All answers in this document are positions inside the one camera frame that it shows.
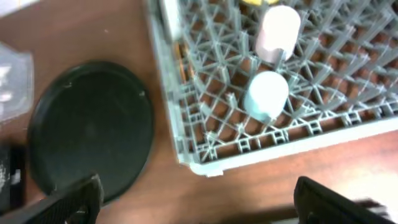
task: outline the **wooden table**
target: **wooden table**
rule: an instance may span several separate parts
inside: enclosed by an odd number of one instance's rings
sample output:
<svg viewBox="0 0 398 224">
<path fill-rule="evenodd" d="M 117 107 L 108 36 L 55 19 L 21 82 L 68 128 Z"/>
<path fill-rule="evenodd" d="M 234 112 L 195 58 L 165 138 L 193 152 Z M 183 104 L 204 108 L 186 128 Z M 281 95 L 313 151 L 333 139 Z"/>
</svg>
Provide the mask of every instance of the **wooden table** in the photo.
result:
<svg viewBox="0 0 398 224">
<path fill-rule="evenodd" d="M 98 223 L 241 223 L 275 218 L 292 206 L 297 177 L 307 175 L 351 198 L 372 198 L 398 211 L 398 132 L 247 166 L 207 179 L 175 160 L 157 70 L 139 0 L 43 0 L 0 19 L 0 41 L 33 53 L 35 102 L 69 67 L 87 60 L 120 63 L 146 84 L 155 140 L 146 170 Z M 25 142 L 30 114 L 2 126 Z M 28 181 L 27 199 L 43 197 Z"/>
</svg>

